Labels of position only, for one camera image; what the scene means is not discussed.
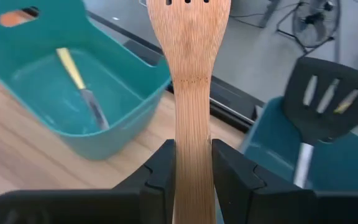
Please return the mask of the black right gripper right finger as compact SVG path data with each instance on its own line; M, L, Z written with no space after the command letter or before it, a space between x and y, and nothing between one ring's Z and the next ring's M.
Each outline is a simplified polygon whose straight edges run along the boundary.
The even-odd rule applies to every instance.
M311 224L316 195L212 140L213 176L224 224Z

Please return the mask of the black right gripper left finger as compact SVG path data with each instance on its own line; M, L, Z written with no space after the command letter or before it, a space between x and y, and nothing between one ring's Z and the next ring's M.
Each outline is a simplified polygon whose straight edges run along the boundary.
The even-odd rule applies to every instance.
M166 140L113 190L119 199L114 224L172 224L175 194L175 142Z

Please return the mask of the wooden slotted spoon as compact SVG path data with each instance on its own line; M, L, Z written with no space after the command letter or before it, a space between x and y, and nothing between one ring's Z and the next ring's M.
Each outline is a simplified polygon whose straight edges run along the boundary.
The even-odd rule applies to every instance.
M216 224L210 89L231 0L147 0L175 96L174 224Z

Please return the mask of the black slotted spatula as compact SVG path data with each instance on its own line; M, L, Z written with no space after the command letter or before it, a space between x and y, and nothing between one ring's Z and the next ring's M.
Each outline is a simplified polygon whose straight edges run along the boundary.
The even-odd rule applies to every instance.
M358 70L300 57L288 80L282 108L301 135L293 183L303 188L316 142L336 139L358 125Z

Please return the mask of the yellow-handled knife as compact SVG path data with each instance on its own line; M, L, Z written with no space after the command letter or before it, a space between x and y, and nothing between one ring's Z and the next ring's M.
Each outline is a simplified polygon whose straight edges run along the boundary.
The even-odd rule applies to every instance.
M61 63L65 67L65 70L68 72L77 89L80 91L99 128L102 130L108 129L109 123L104 115L104 112L93 92L87 89L75 62L71 57L70 51L67 48L58 48L56 49L56 52Z

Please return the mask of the dark teal plastic bin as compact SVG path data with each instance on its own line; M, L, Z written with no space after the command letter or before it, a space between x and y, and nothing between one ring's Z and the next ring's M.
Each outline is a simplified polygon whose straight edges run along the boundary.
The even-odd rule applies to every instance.
M263 107L239 150L279 177L292 182L301 138L282 112L282 97ZM358 135L350 132L314 146L306 187L314 190L358 190Z

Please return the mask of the light teal plastic bin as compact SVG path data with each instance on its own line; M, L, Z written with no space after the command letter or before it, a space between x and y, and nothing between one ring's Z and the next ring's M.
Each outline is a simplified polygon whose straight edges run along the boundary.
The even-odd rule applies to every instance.
M62 65L66 47L109 123L98 127ZM171 81L93 25L83 0L0 0L0 83L80 156L104 160L150 122Z

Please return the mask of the black floor fan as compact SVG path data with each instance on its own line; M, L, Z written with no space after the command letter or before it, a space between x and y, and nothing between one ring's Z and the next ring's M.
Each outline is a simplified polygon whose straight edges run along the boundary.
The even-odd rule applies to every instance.
M280 25L291 18L291 32ZM341 0L300 0L276 25L279 34L292 38L306 56L335 39L341 18Z

